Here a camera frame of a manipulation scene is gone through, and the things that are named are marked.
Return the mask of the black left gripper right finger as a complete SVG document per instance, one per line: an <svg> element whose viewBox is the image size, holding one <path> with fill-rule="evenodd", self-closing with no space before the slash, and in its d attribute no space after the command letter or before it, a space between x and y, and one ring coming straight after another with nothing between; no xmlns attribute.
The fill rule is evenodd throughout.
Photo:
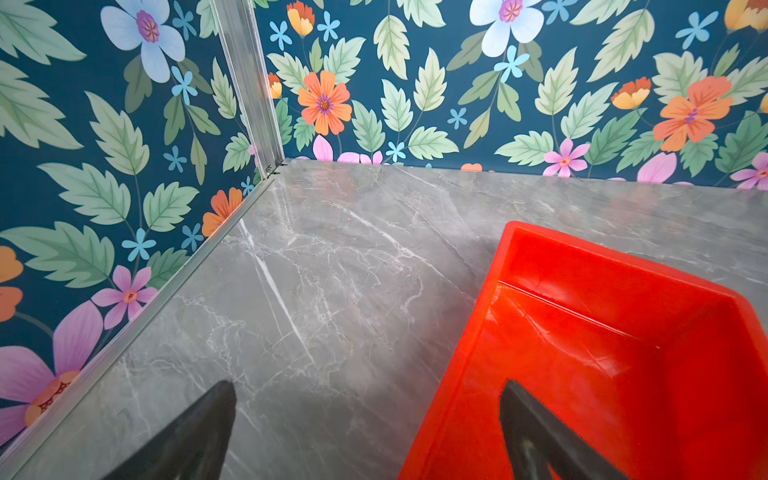
<svg viewBox="0 0 768 480"><path fill-rule="evenodd" d="M516 479L626 477L513 380L502 391L499 420Z"/></svg>

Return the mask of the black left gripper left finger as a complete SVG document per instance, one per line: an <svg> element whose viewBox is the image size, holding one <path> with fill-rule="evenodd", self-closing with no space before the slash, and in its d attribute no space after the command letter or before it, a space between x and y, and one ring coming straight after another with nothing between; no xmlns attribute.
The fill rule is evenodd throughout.
<svg viewBox="0 0 768 480"><path fill-rule="evenodd" d="M217 382L108 479L218 479L236 415L236 391Z"/></svg>

